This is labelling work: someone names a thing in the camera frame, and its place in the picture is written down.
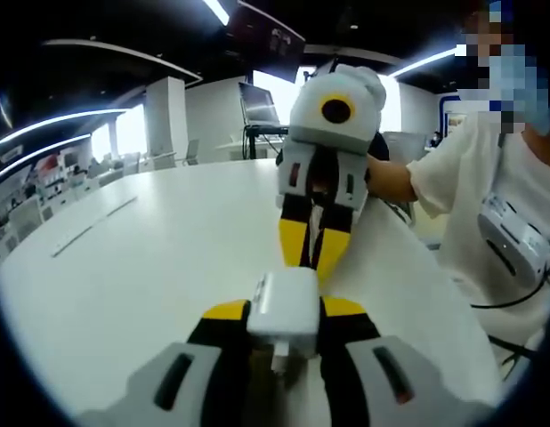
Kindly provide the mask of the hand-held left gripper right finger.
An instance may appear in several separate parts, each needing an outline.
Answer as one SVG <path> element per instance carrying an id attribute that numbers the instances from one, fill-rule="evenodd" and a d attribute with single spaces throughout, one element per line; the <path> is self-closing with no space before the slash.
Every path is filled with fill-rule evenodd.
<path id="1" fill-rule="evenodd" d="M 381 335 L 356 302 L 321 297 L 318 353 L 333 426 L 477 426 L 492 411 L 451 392 L 430 360 Z"/>

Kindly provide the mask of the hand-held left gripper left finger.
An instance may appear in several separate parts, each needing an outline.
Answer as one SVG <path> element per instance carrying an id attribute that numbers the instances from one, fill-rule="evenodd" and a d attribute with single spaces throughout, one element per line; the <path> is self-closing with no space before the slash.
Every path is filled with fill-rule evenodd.
<path id="1" fill-rule="evenodd" d="M 128 378 L 125 395 L 77 416 L 78 426 L 240 426 L 252 340 L 249 300 L 207 310 L 186 342 L 174 342 Z"/>

